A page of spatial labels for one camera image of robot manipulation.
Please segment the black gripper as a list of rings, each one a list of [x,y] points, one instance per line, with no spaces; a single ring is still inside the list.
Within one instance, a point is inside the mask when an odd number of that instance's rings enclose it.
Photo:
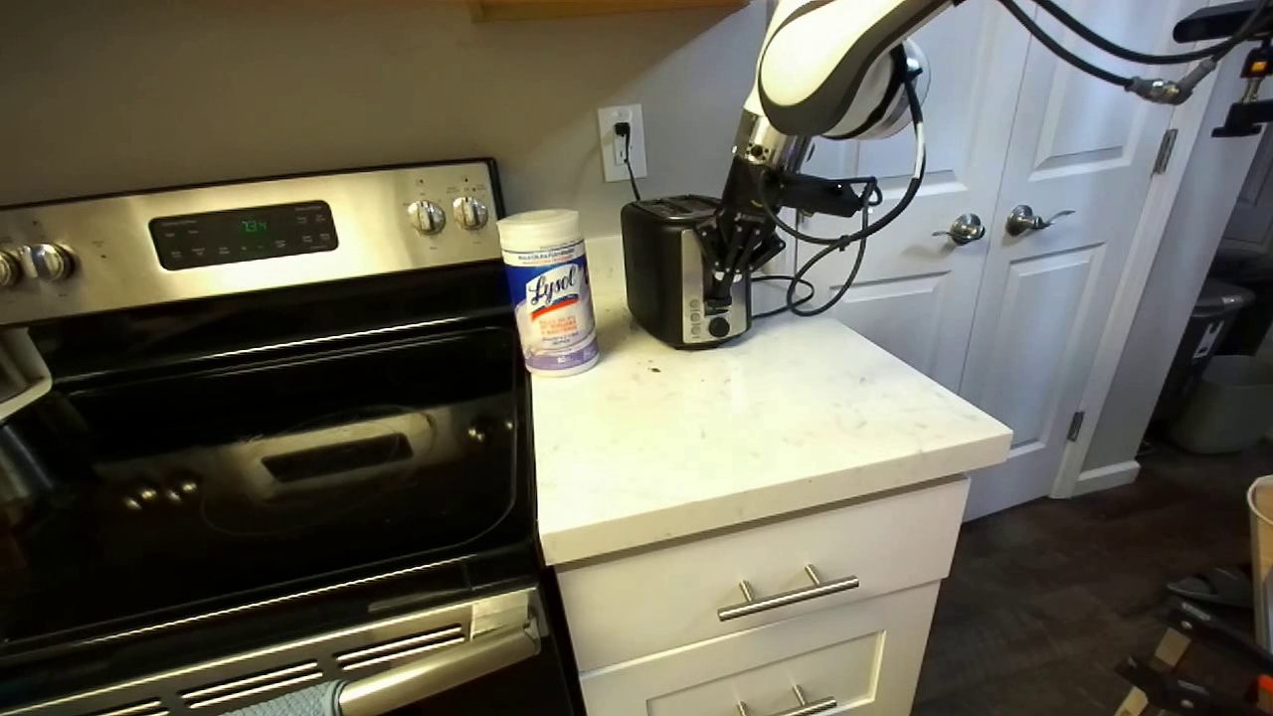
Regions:
[[[732,278],[736,278],[732,268],[740,268],[740,273],[750,278],[783,249],[783,240],[777,235],[777,211],[766,199],[766,170],[761,164],[736,159],[729,168],[714,232],[721,240],[708,240],[702,245],[702,257],[708,257],[702,300],[708,305],[722,309],[732,305]]]

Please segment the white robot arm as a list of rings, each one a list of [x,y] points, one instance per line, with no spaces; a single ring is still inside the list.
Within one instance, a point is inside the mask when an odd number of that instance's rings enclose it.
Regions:
[[[750,64],[722,195],[698,235],[708,300],[750,282],[783,245],[779,211],[867,213],[876,179],[810,179],[810,138],[921,131],[909,37],[953,0],[779,0]]]

